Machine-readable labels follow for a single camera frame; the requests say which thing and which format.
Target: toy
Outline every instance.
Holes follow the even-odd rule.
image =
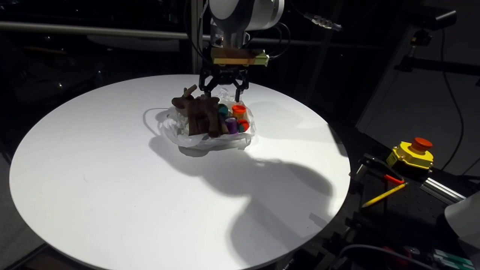
[[[205,95],[194,98],[192,93],[197,89],[196,85],[183,89],[183,95],[173,98],[172,104],[179,113],[188,118],[189,136],[208,133],[212,138],[220,136],[218,121],[219,98],[208,98]]]

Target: yellow pencil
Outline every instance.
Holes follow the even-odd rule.
[[[368,207],[368,206],[370,206],[370,205],[372,205],[372,204],[374,204],[374,203],[376,203],[376,202],[384,199],[384,198],[387,197],[388,195],[393,194],[393,193],[399,191],[400,189],[404,188],[406,185],[408,185],[407,182],[405,182],[404,184],[401,184],[401,185],[399,185],[399,186],[397,186],[397,187],[395,187],[395,188],[390,189],[389,191],[383,193],[382,195],[379,195],[378,197],[375,197],[375,198],[369,200],[368,202],[364,203],[364,204],[362,205],[362,208]]]

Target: plastic bag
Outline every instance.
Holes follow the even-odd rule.
[[[229,108],[237,104],[234,96],[229,95],[228,90],[225,88],[220,89],[217,97],[220,99],[220,103],[225,104]],[[255,136],[255,121],[252,111],[248,107],[246,108],[246,119],[250,128],[243,133],[223,134],[218,138],[210,138],[207,134],[188,136],[188,119],[178,113],[177,108],[173,106],[168,109],[167,119],[163,121],[160,130],[174,144],[181,147],[205,150],[216,146],[236,146],[241,140],[245,140],[243,144],[247,146],[251,143],[252,137]]]

